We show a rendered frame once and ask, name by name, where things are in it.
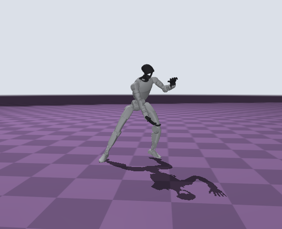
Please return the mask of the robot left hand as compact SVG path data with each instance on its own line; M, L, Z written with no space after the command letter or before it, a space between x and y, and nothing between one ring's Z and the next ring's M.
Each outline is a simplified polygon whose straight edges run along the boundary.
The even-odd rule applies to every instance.
M173 85L176 85L176 80L177 80L178 78L176 77L174 77L174 78L170 78L170 81L168 81L168 82L170 82L170 86L173 86Z

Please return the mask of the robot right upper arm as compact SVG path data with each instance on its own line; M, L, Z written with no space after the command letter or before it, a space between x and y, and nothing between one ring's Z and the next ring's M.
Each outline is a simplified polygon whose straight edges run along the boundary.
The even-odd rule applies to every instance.
M140 94L140 91L139 91L139 84L138 82L134 82L132 85L131 85L131 90L133 91L134 93L134 96L137 100L137 102L139 100L142 101L142 105L145 104L145 100L141 98L141 94Z

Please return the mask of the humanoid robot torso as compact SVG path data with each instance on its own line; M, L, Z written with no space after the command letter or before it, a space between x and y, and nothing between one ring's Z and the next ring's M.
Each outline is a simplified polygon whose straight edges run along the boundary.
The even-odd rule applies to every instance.
M140 77L139 77L140 78ZM149 96L149 93L151 91L151 88L152 88L152 85L153 85L153 79L150 78L148 82L143 82L142 80L145 80L145 79L136 79L135 82L138 82L139 84L139 91L140 91L140 94L141 94L141 98L146 100L147 97ZM132 92L133 94L133 97L135 98L134 96L134 93ZM133 100L131 102L132 106L133 106L133 111L139 111L141 110L138 106L138 102L135 98L135 100Z

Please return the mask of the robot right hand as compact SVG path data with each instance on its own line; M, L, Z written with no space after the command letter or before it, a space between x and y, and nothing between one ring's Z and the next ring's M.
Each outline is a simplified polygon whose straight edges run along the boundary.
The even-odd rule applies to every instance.
M161 124L157 125L157 123L154 123L148 116L145 116L145 119L147 119L147 122L150 122L152 125L161 126Z

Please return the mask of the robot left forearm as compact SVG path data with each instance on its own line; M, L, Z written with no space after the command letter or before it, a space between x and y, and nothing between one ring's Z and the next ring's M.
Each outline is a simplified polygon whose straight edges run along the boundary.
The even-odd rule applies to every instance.
M170 86L170 84L169 85L166 85L166 89L168 90L168 91L170 91L171 89L173 89L175 87L175 85L173 85L173 86Z

